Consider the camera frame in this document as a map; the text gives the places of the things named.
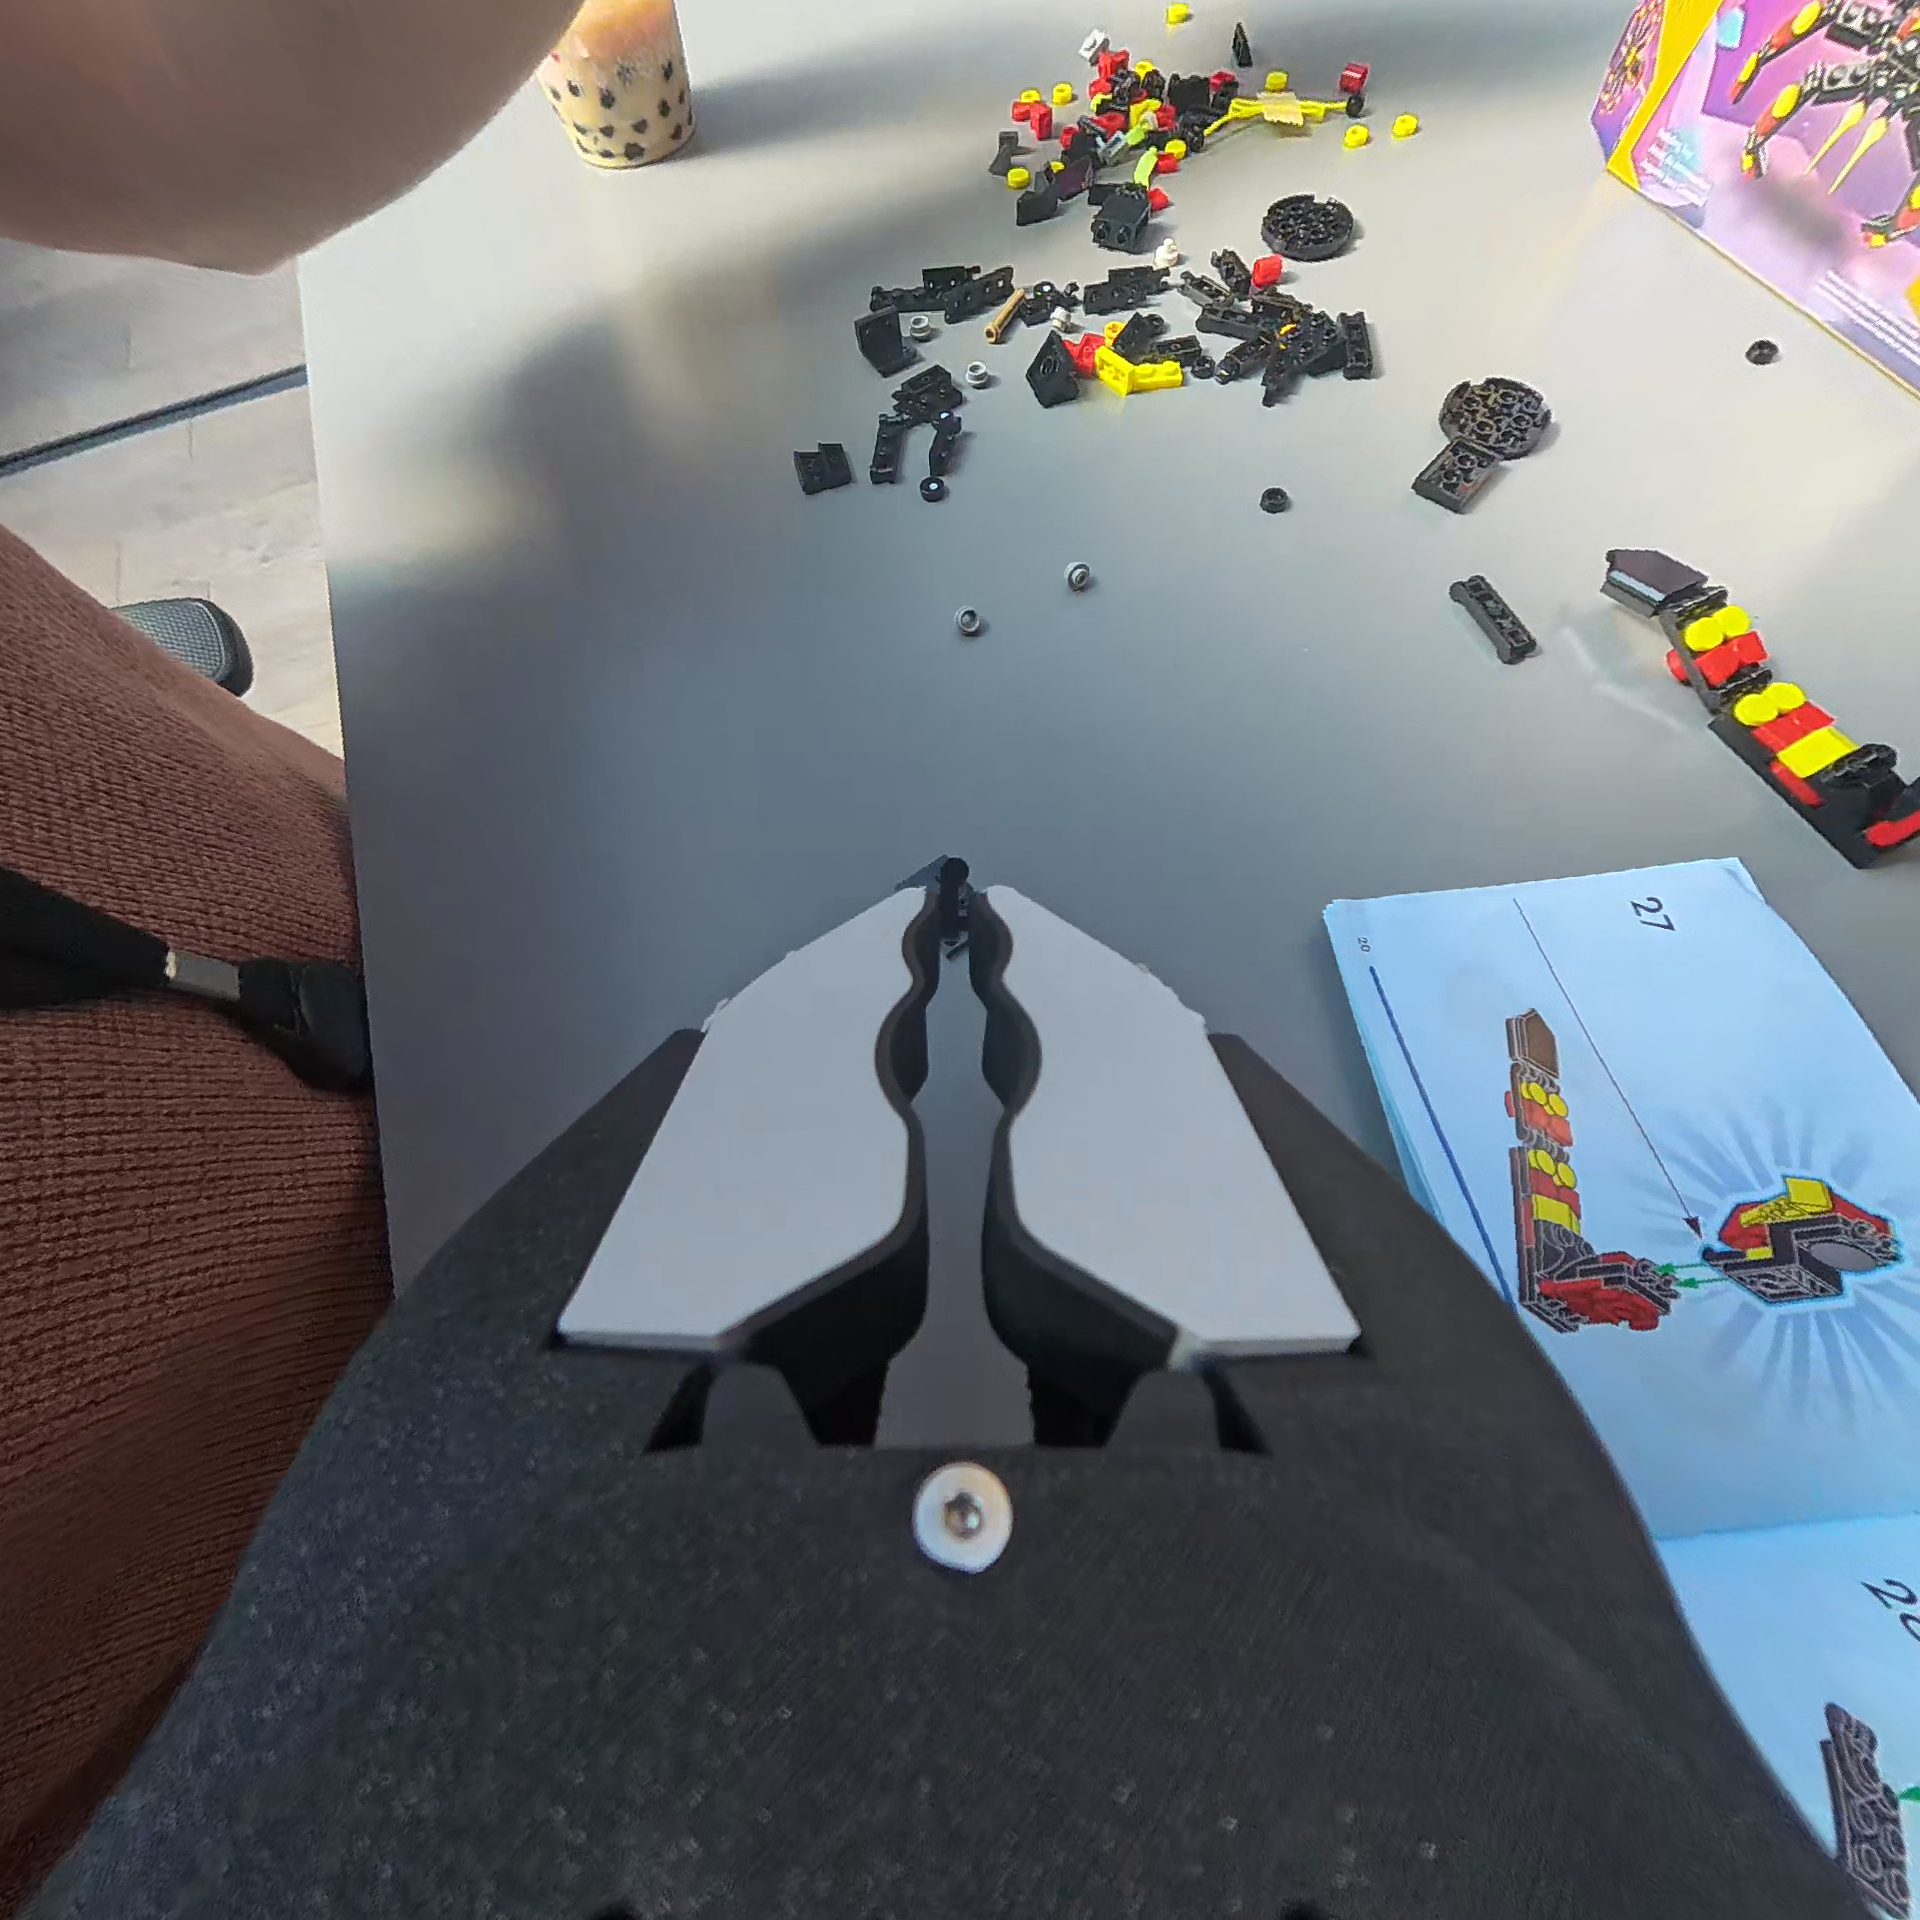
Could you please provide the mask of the grey desk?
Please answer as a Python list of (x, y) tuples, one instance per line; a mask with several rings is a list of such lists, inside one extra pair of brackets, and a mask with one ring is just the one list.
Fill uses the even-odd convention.
[[(1726, 581), (1918, 765), (1918, 405), (1602, 175), (1627, 4), (1246, 4), (1374, 69), (1374, 139), (1245, 129), (1193, 257), (1333, 192), (1302, 294), (1378, 374), (1045, 410), (1031, 339), (946, 503), (865, 465), (865, 292), (1098, 271), (986, 181), (1013, 92), (1147, 4), (687, 4), (696, 149), (570, 155), (534, 88), (299, 263), (395, 1272), (669, 1028), (930, 856), (1013, 883), (1388, 1156), (1333, 898), (1736, 856), (1918, 1077), (1918, 858), (1859, 876), (1746, 778), (1596, 583)], [(1749, 366), (1755, 339), (1780, 342)], [(1548, 399), (1460, 515), (1411, 493), (1463, 378)], [(1260, 512), (1265, 487), (1292, 509)], [(1499, 663), (1449, 583), (1540, 651)]]

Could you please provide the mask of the dark office chair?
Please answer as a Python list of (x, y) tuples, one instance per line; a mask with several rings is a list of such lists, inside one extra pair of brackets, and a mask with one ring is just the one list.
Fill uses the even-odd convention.
[(240, 620), (210, 598), (150, 598), (110, 606), (123, 624), (150, 635), (167, 655), (233, 694), (252, 688), (254, 663)]

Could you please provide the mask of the small black brick piece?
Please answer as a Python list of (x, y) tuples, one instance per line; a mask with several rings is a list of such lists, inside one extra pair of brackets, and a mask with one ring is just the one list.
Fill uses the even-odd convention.
[(939, 856), (903, 876), (895, 890), (930, 890), (938, 898), (938, 929), (945, 960), (970, 947), (972, 878), (967, 858)]

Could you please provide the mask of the person's left forearm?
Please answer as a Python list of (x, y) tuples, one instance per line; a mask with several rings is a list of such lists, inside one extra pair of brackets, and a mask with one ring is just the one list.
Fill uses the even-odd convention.
[(2, 235), (263, 273), (455, 155), (575, 4), (2, 4)]

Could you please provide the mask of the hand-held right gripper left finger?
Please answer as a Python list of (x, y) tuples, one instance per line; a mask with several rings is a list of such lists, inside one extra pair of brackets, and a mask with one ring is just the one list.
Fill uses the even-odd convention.
[(939, 890), (897, 889), (721, 1003), (558, 1311), (570, 1349), (760, 1365), (813, 1435), (871, 1442), (925, 1320), (914, 1095)]

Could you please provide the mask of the blue instruction booklet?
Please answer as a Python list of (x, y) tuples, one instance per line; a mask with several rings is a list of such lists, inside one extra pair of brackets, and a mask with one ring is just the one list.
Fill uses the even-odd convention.
[(1918, 1917), (1918, 1097), (1735, 858), (1327, 929), (1411, 1193), (1590, 1416), (1812, 1837)]

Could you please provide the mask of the long black brick bar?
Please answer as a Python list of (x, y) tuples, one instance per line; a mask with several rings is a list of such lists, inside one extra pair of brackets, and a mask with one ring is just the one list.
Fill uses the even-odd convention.
[(1488, 639), (1499, 663), (1523, 663), (1539, 655), (1540, 644), (1483, 576), (1471, 576), (1449, 583), (1449, 601), (1460, 603), (1475, 629)]

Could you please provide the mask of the black square brick plate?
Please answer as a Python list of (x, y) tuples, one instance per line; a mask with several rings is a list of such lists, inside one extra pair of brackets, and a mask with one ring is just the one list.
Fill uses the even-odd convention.
[(1447, 444), (1411, 481), (1411, 493), (1454, 515), (1465, 512), (1504, 454), (1471, 438), (1447, 438)]

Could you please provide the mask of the bubble tea cup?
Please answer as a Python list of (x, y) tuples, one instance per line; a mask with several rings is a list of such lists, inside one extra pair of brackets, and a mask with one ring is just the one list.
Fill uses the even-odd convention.
[(591, 166), (651, 166), (691, 139), (675, 4), (580, 4), (534, 81)]

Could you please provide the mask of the pile of colourful brick pieces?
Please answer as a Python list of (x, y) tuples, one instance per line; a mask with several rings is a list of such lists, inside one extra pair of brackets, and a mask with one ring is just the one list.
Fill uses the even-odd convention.
[(1152, 251), (1188, 171), (1245, 129), (1333, 129), (1345, 149), (1374, 139), (1370, 63), (1270, 64), (1246, 4), (1151, 4), (1151, 22), (1160, 35), (1139, 47), (1095, 26), (1063, 75), (1013, 92), (986, 172), (1018, 227), (1082, 214), (1095, 248)]

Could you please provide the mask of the purple toy box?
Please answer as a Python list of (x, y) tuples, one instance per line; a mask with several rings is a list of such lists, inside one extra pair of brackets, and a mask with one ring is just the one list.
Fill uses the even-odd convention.
[(1606, 171), (1918, 392), (1918, 4), (1636, 4)]

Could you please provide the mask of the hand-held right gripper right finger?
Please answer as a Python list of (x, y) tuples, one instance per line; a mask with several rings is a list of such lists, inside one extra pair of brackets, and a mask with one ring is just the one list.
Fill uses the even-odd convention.
[(980, 1279), (1034, 1442), (1105, 1447), (1163, 1371), (1345, 1355), (1358, 1320), (1201, 1015), (1008, 885), (967, 952), (1001, 1106)]

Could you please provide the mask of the black red yellow brick model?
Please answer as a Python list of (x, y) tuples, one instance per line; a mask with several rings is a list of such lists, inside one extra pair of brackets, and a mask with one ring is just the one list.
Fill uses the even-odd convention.
[(1891, 743), (1866, 743), (1777, 672), (1755, 617), (1705, 570), (1659, 548), (1611, 548), (1602, 593), (1659, 624), (1669, 672), (1730, 749), (1850, 867), (1918, 843), (1918, 781)]

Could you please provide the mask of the pile of black brick pieces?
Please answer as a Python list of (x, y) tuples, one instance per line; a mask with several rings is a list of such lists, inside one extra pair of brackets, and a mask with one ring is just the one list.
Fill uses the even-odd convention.
[(967, 399), (996, 381), (988, 361), (949, 372), (925, 359), (938, 324), (986, 321), (983, 342), (1034, 332), (1021, 386), (1045, 410), (1095, 392), (1118, 399), (1163, 396), (1204, 381), (1260, 381), (1260, 400), (1279, 400), (1301, 378), (1378, 372), (1370, 324), (1358, 310), (1327, 313), (1279, 292), (1283, 257), (1245, 260), (1219, 251), (1222, 271), (1185, 273), (1174, 255), (1142, 269), (1115, 269), (1099, 280), (1018, 285), (1008, 269), (929, 269), (912, 286), (878, 286), (853, 324), (859, 359), (893, 378), (876, 419), (869, 481), (895, 487), (914, 431), (930, 434), (918, 484), (929, 503), (949, 493), (967, 438)]

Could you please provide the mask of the person's brown knitted clothing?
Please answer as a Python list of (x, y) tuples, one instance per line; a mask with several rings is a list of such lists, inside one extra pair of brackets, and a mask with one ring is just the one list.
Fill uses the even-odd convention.
[[(2, 535), (2, 867), (364, 960), (342, 760)], [(206, 1000), (2, 1010), (2, 1917), (120, 1782), (392, 1296), (369, 1097)]]

